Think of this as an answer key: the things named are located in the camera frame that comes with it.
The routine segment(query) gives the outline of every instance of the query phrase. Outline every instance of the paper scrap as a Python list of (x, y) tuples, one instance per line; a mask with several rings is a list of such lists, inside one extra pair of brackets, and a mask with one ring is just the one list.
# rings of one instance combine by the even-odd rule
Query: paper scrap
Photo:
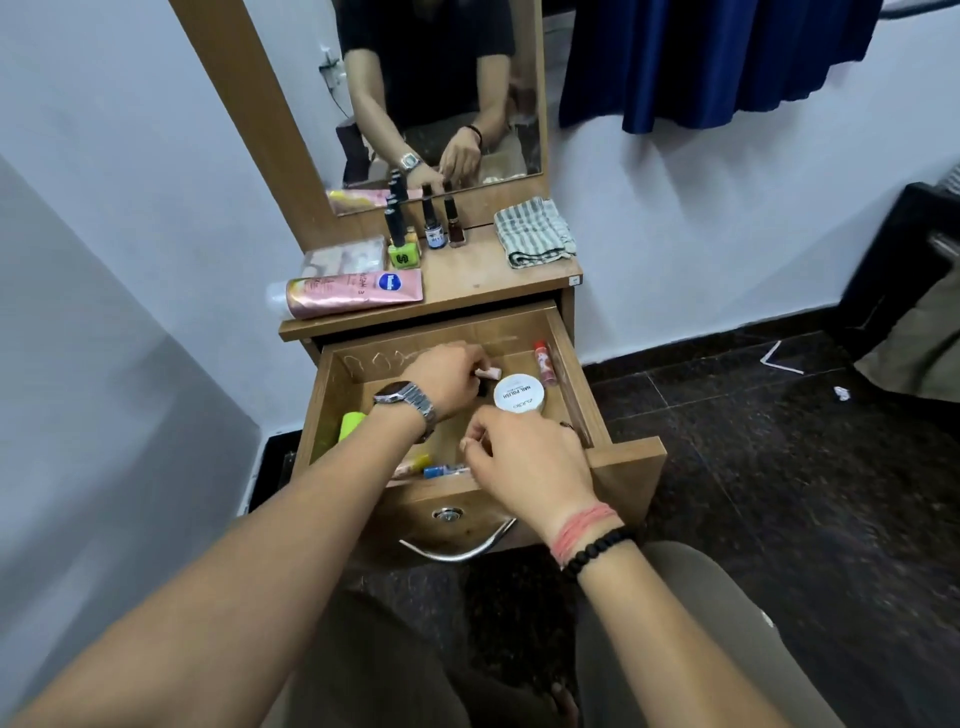
[(774, 364), (770, 361), (770, 357), (774, 355), (774, 352), (780, 348), (780, 344), (782, 343), (782, 341), (778, 341), (776, 344), (774, 344), (773, 349), (764, 354), (763, 358), (760, 359), (760, 364), (765, 364), (766, 366), (773, 367), (774, 369), (783, 369), (785, 372), (793, 372), (795, 375), (803, 374), (803, 372), (801, 372), (799, 369), (794, 369), (793, 367), (784, 367), (781, 364)]

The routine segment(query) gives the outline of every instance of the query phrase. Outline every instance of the leg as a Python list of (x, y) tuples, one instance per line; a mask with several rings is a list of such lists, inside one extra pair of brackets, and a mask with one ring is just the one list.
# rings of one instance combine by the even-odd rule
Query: leg
[[(777, 629), (716, 562), (690, 546), (670, 542), (647, 545), (643, 554), (687, 612), (791, 725), (842, 728)], [(577, 677), (586, 728), (646, 724), (589, 607), (582, 610), (577, 627)]]

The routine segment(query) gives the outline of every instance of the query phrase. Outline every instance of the wristwatch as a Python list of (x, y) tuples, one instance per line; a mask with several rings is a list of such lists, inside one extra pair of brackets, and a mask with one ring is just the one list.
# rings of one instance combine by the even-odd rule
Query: wristwatch
[(373, 401), (377, 404), (397, 404), (398, 402), (412, 404), (426, 420), (426, 431), (417, 441), (418, 444), (425, 443), (437, 426), (437, 410), (433, 408), (433, 402), (412, 381), (395, 381), (388, 384), (373, 395)]
[(420, 164), (423, 164), (423, 160), (413, 152), (407, 152), (400, 158), (400, 169), (403, 170), (405, 175), (409, 175)]

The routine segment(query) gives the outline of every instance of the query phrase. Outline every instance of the hand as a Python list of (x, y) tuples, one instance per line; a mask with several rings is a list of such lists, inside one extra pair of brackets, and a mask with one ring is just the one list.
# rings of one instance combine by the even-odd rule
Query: hand
[(456, 341), (441, 344), (417, 357), (403, 373), (433, 402), (437, 420), (445, 420), (471, 404), (480, 389), (476, 369), (487, 369), (490, 360), (476, 344)]
[(444, 176), (422, 161), (407, 175), (407, 189), (421, 189), (429, 184), (435, 195), (444, 194)]
[(440, 157), (440, 171), (454, 183), (469, 178), (480, 166), (480, 154), (476, 132), (464, 127), (447, 142)]
[[(492, 454), (481, 445), (485, 437)], [(537, 412), (480, 407), (460, 447), (480, 487), (545, 544), (553, 543), (570, 516), (598, 502), (577, 433)]]

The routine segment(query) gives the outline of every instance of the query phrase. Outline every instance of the dressing table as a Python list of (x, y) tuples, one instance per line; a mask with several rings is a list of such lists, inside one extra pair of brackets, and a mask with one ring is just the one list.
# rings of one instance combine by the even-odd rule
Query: dressing table
[[(300, 248), (387, 235), (382, 208), (334, 212), (243, 0), (170, 2)], [(574, 295), (585, 271), (575, 257), (515, 270), (493, 225), (498, 210), (550, 196), (540, 0), (511, 0), (511, 5), (518, 46), (521, 34), (529, 38), (515, 58), (529, 65), (515, 68), (512, 78), (522, 83), (526, 75), (536, 85), (539, 171), (453, 193), (468, 243), (457, 249), (424, 246), (422, 302), (280, 326), (280, 338), (300, 342), (317, 366), (313, 391), (303, 393), (306, 417), (294, 473), (332, 448), (343, 415), (369, 411), (372, 394), (400, 378), (419, 352), (466, 340), (482, 345), (505, 374), (536, 376), (533, 345), (545, 340), (559, 383), (547, 388), (543, 415), (573, 425), (586, 448), (598, 496), (627, 523), (640, 525), (666, 451), (657, 437), (611, 440), (573, 346)], [(445, 224), (444, 206), (436, 208)], [(420, 201), (407, 203), (405, 212), (423, 237)], [(578, 245), (600, 242), (581, 239)], [(439, 424), (411, 452), (429, 452), (438, 464), (458, 462), (457, 444), (469, 415)], [(353, 561), (371, 568), (425, 559), (456, 562), (537, 541), (528, 527), (514, 521), (468, 473), (394, 481), (384, 490)]]

